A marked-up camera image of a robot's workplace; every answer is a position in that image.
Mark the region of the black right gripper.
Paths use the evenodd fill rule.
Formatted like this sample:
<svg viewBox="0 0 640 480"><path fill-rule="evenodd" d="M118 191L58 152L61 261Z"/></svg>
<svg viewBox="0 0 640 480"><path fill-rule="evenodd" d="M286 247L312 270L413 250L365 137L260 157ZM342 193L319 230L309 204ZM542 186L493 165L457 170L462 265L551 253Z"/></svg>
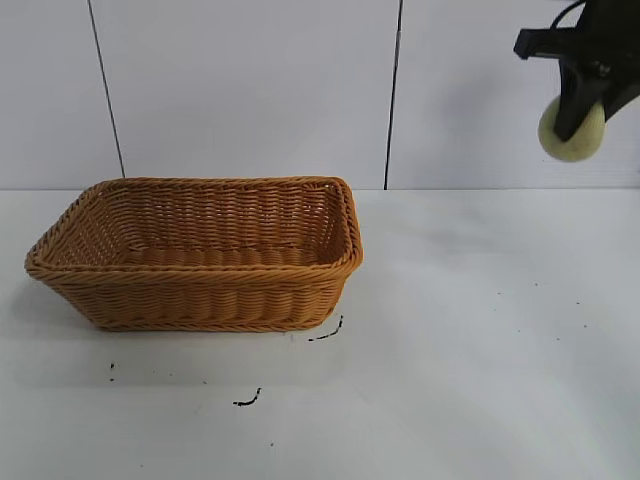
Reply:
<svg viewBox="0 0 640 480"><path fill-rule="evenodd" d="M521 29L513 51L559 63L554 133L568 142L594 106L602 103L608 122L640 95L639 2L572 1L548 27Z"/></svg>

